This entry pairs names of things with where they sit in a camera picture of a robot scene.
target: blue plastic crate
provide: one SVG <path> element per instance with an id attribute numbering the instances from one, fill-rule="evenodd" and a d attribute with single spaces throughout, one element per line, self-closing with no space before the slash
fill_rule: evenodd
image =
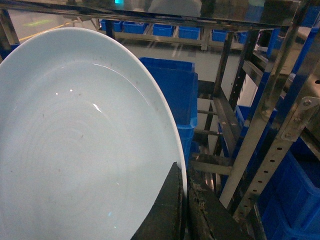
<path id="1" fill-rule="evenodd" d="M 320 6 L 311 6 L 306 13 L 301 26 L 312 28 L 314 25 L 317 16 L 320 12 Z"/>
<path id="2" fill-rule="evenodd" d="M 305 59 L 305 56 L 307 55 L 310 47 L 311 47 L 311 44 L 313 43 L 314 39 L 315 39 L 315 36 L 316 34 L 318 33 L 319 31 L 319 28 L 317 27 L 314 27 L 311 29 L 307 39 L 305 40 L 305 43 L 303 45 L 303 48 L 298 56 L 298 59 L 296 60 L 295 64 L 294 64 L 294 67 L 292 69 L 292 72 L 293 73 L 297 73 L 303 60 Z"/>
<path id="3" fill-rule="evenodd" d="M 122 32 L 122 25 L 123 25 L 123 21 L 113 21 L 112 25 L 113 25 L 113 30 L 115 32 Z"/>
<path id="4" fill-rule="evenodd" d="M 225 42 L 227 31 L 224 30 L 212 30 L 212 41 Z"/>
<path id="5" fill-rule="evenodd" d="M 107 30 L 107 23 L 108 20 L 101 20 L 100 23 L 101 23 L 101 30 L 103 31 L 106 31 Z M 113 30 L 115 32 L 122 32 L 122 25 L 123 25 L 123 21 L 112 21 L 112 26 L 113 26 Z"/>
<path id="6" fill-rule="evenodd" d="M 269 181 L 267 185 L 265 186 L 264 190 L 259 196 L 259 199 L 257 201 L 257 206 L 259 209 L 260 216 L 263 216 L 266 208 L 269 204 L 270 199 L 275 196 L 276 190 L 273 186 L 272 182 Z"/>
<path id="7" fill-rule="evenodd" d="M 183 70 L 183 71 L 190 71 L 193 73 L 195 72 L 194 62 L 168 60 L 168 59 L 152 58 L 152 57 L 141 57 L 139 58 L 139 60 L 146 67 Z"/>
<path id="8" fill-rule="evenodd" d="M 198 74 L 146 66 L 159 85 L 174 117 L 188 166 L 194 128 L 198 124 Z"/>
<path id="9" fill-rule="evenodd" d="M 123 30 L 125 33 L 143 34 L 147 26 L 147 23 L 125 21 L 123 23 Z"/>
<path id="10" fill-rule="evenodd" d="M 318 158 L 300 137 L 292 144 L 290 151 L 297 160 L 318 161 Z"/>
<path id="11" fill-rule="evenodd" d="M 153 25 L 153 35 L 172 37 L 174 33 L 174 26 L 164 25 L 164 24 L 154 24 Z"/>
<path id="12" fill-rule="evenodd" d="M 289 151 L 277 171 L 272 183 L 289 225 L 320 239 L 320 162 L 298 162 Z"/>
<path id="13" fill-rule="evenodd" d="M 199 149 L 199 143 L 196 141 L 192 141 L 191 142 L 191 146 L 190 146 L 190 153 L 200 153 L 200 149 Z"/>
<path id="14" fill-rule="evenodd" d="M 237 36 L 238 36 L 239 43 L 245 44 L 248 37 L 248 32 L 238 32 Z"/>
<path id="15" fill-rule="evenodd" d="M 275 48 L 279 33 L 280 33 L 280 28 L 275 28 L 274 30 L 272 30 L 269 45 L 268 45 L 268 50 L 266 51 L 266 55 L 268 56 L 268 58 L 271 57 L 272 50 Z"/>
<path id="16" fill-rule="evenodd" d="M 200 28 L 191 26 L 179 27 L 179 38 L 181 39 L 198 39 L 200 34 Z"/>
<path id="17" fill-rule="evenodd" d="M 19 47 L 20 44 L 13 44 L 11 45 L 11 50 L 0 50 L 0 56 L 2 59 L 5 59 L 13 50 Z"/>
<path id="18" fill-rule="evenodd" d="M 290 226 L 276 196 L 272 196 L 261 218 L 268 240 L 320 240 L 320 234 Z"/>

